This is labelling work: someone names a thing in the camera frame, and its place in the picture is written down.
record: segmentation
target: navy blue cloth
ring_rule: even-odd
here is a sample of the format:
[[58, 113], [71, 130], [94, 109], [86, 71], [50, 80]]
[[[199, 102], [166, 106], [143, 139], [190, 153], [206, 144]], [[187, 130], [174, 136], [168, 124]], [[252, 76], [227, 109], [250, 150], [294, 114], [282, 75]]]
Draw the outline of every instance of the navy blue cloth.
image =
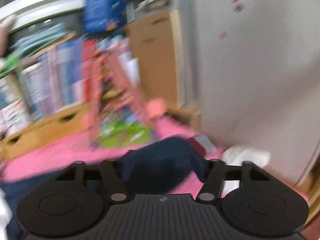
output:
[[53, 176], [56, 176], [57, 174], [57, 172], [53, 172], [14, 183], [1, 184], [1, 189], [6, 195], [5, 199], [10, 209], [12, 210], [12, 219], [7, 226], [7, 234], [9, 240], [20, 240], [25, 237], [16, 214], [19, 201], [35, 188], [39, 187], [41, 184], [43, 184]]
[[126, 188], [139, 194], [167, 193], [192, 171], [201, 181], [205, 177], [205, 159], [181, 137], [169, 137], [129, 151], [118, 163]]

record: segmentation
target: pink bed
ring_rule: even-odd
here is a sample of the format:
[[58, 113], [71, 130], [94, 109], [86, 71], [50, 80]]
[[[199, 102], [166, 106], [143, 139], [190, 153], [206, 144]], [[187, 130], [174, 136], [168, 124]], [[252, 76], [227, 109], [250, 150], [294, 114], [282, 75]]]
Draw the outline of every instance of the pink bed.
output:
[[[177, 124], [169, 117], [157, 121], [157, 131], [161, 139], [170, 136], [190, 138], [196, 133], [190, 128]], [[88, 148], [88, 133], [70, 135], [41, 149], [32, 151], [8, 163], [4, 171], [5, 182], [15, 182], [43, 173], [61, 170], [74, 161], [84, 161], [87, 164], [96, 163], [105, 159], [118, 158], [130, 149], [141, 146], [131, 146], [119, 149]], [[220, 158], [224, 149], [219, 147], [215, 152], [207, 155], [208, 159]], [[194, 197], [202, 187], [195, 173], [175, 188], [171, 193], [191, 193]]]

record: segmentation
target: colorful book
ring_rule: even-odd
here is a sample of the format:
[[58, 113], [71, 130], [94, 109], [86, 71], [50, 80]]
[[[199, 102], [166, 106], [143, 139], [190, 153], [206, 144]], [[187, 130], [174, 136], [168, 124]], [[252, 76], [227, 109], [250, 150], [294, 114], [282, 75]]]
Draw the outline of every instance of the colorful book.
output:
[[7, 136], [12, 135], [31, 123], [24, 100], [16, 101], [1, 110], [7, 128]]
[[67, 97], [68, 103], [67, 105], [71, 105], [74, 103], [72, 84], [73, 81], [73, 61], [72, 61], [72, 49], [73, 49], [73, 41], [66, 42], [66, 84], [67, 84]]
[[96, 40], [88, 40], [83, 43], [82, 46], [82, 67], [81, 76], [84, 85], [84, 101], [90, 102], [91, 94], [91, 68], [94, 56], [94, 50], [96, 48]]
[[73, 42], [72, 61], [73, 61], [72, 91], [73, 91], [73, 95], [74, 95], [74, 101], [78, 104], [81, 104], [84, 102], [83, 81], [81, 78], [81, 64], [82, 64], [82, 40], [81, 39], [77, 39]]
[[49, 64], [49, 85], [50, 85], [50, 95], [53, 103], [53, 108], [55, 112], [58, 112], [63, 107], [63, 99], [61, 96], [60, 89], [60, 75], [58, 66], [58, 56], [56, 53], [56, 48], [52, 48], [48, 51], [48, 64]]
[[39, 57], [41, 62], [41, 80], [43, 85], [43, 95], [45, 101], [45, 112], [46, 115], [54, 114], [54, 108], [52, 98], [50, 94], [50, 70], [48, 64], [48, 53], [45, 53]]
[[7, 106], [16, 101], [14, 93], [9, 87], [6, 77], [0, 79], [0, 91], [4, 96], [4, 101]]
[[3, 92], [0, 90], [0, 109], [3, 109], [7, 106], [7, 103], [5, 102], [5, 97]]
[[119, 62], [123, 43], [121, 40], [109, 48], [92, 65], [90, 137], [100, 147], [126, 147], [154, 140], [143, 95]]
[[41, 78], [41, 63], [32, 65], [22, 71], [28, 87], [28, 92], [33, 105], [34, 120], [39, 121], [47, 116], [44, 101], [43, 85]]
[[66, 70], [66, 58], [67, 58], [67, 45], [62, 43], [57, 49], [57, 60], [59, 66], [59, 78], [60, 78], [60, 88], [63, 100], [63, 105], [68, 105], [68, 90], [67, 90], [67, 70]]

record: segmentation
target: clutter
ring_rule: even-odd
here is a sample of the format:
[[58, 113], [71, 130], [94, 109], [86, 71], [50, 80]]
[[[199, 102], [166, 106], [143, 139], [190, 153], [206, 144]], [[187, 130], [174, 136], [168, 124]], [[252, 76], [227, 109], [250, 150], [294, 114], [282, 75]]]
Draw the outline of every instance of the clutter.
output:
[[[226, 150], [221, 157], [228, 165], [241, 166], [243, 161], [251, 161], [257, 166], [264, 168], [271, 159], [270, 152], [257, 150], [251, 146], [236, 145]], [[232, 190], [239, 187], [239, 181], [226, 181], [223, 189], [225, 196]]]
[[88, 75], [81, 66], [83, 46], [80, 39], [61, 43], [39, 56], [39, 63], [21, 71], [35, 121], [84, 102], [83, 81]]
[[99, 132], [95, 131], [97, 135], [93, 137], [98, 137], [101, 147], [124, 147], [155, 140], [142, 92], [125, 72], [125, 64], [132, 60], [127, 46], [126, 39], [115, 37], [106, 52], [93, 62], [92, 103], [100, 123], [95, 128], [100, 127]]

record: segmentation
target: white wall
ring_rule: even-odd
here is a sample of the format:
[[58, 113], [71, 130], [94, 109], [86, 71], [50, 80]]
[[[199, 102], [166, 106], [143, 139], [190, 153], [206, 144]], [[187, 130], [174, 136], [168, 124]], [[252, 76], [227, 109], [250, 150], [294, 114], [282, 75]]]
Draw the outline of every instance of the white wall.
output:
[[231, 1], [195, 0], [204, 132], [297, 182], [320, 139], [320, 0]]

